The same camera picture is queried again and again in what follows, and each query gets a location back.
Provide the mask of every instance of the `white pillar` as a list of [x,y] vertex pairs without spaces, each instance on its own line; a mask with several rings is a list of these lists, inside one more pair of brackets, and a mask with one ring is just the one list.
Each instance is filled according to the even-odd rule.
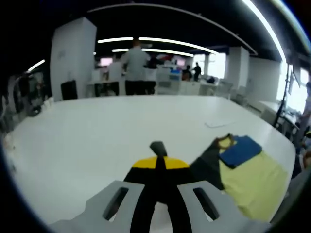
[[233,89],[247,86],[249,52],[242,47],[231,47],[229,50],[226,78],[233,84]]
[[51,88],[55,101],[62,100],[61,84],[75,80],[78,98],[86,97],[86,84],[94,69],[97,28],[85,17],[54,32],[51,50]]

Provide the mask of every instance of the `ceiling light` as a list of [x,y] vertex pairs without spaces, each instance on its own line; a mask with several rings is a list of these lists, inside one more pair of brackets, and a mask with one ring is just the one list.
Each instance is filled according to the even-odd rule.
[[[114,41],[124,41],[124,40],[133,40],[133,37],[119,37],[119,38],[104,39],[104,40],[99,40],[98,43],[114,42]],[[139,40],[157,41],[157,42],[166,42],[166,43],[171,43],[171,44],[184,45],[184,46],[192,47],[192,48],[195,48],[195,49],[203,50],[203,51],[206,51],[206,52],[210,52],[210,53],[213,53],[213,54],[218,54],[218,52],[216,52],[214,50],[211,50],[211,49],[208,49],[208,48],[204,48],[202,46],[198,46],[198,45],[194,45],[194,44],[178,41],[178,40],[169,40],[169,39],[152,38],[152,37],[140,37]]]
[[30,67],[30,68],[28,69],[28,72],[29,72],[29,71],[32,71],[34,68],[38,67],[39,65],[41,65],[41,64],[44,63],[44,62],[45,62],[45,60],[43,59],[42,61],[40,61],[40,62],[38,62],[37,64],[33,65],[32,67]]
[[206,52],[210,52],[210,53],[213,53],[213,54],[218,54],[218,52],[216,52],[214,50],[210,50],[210,49],[204,48],[202,46],[198,46],[198,45],[194,45],[194,44],[190,44],[190,43],[186,43],[186,42],[181,42],[181,41],[178,41],[178,40],[168,40],[168,39],[152,38],[152,37],[140,37],[139,40],[148,40],[148,41],[157,41],[157,42],[166,42],[166,43],[184,45],[184,46],[189,46],[189,47],[196,48],[196,49],[199,49],[199,50],[203,50],[203,51],[206,51]]
[[273,42],[275,43],[276,48],[277,48],[277,50],[278,50],[278,52],[282,58],[282,61],[286,62],[286,57],[285,57],[284,51],[282,49],[282,46],[281,46],[275,32],[272,30],[270,24],[266,20],[266,18],[262,15],[262,13],[258,10],[258,8],[250,0],[242,0],[242,1],[249,7],[249,9],[251,9],[252,12],[254,12],[254,14],[258,17],[258,19],[262,22],[262,24],[264,25],[264,27],[266,28],[266,30],[270,34]]
[[98,43],[114,42],[114,41],[123,41],[123,40],[133,40],[132,37],[119,37],[119,38],[110,38],[97,41]]
[[[172,51],[172,50],[158,50],[158,49],[141,49],[142,51],[145,52],[162,52],[162,53],[173,53],[173,54],[178,54],[182,56],[187,56],[187,57],[193,57],[193,54],[186,53],[186,52],[178,52],[178,51]],[[127,52],[129,49],[115,49],[112,50],[112,52]]]
[[115,49],[115,50],[112,50],[112,52],[127,52],[129,51],[129,49]]
[[162,52],[162,53],[173,53],[177,55],[187,56],[187,57],[193,57],[193,54],[186,53],[186,52],[178,52],[178,51],[172,51],[172,50],[158,50],[158,49],[141,49],[145,52]]

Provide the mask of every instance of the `yellow stripe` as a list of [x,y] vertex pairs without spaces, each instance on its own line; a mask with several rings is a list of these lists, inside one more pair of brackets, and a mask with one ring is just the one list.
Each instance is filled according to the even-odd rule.
[[189,165],[186,164],[185,162],[179,159],[173,159],[170,157],[164,157],[164,162],[165,162],[166,169],[179,169],[179,168],[189,167]]
[[157,157],[151,157],[148,159],[138,160],[132,167],[154,169],[156,167],[156,159]]

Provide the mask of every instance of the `blue fabric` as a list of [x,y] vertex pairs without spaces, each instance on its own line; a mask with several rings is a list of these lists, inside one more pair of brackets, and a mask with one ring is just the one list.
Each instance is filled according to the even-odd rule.
[[237,143],[219,155],[221,161],[230,168],[236,168],[262,151],[261,146],[248,136],[235,136],[234,139]]

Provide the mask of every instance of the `gray shirt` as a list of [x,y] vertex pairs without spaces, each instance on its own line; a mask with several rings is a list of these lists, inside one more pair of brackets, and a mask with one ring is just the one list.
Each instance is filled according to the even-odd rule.
[[122,58],[122,63],[127,64],[126,80],[145,80],[144,65],[149,59],[149,55],[142,51],[140,46],[131,48]]

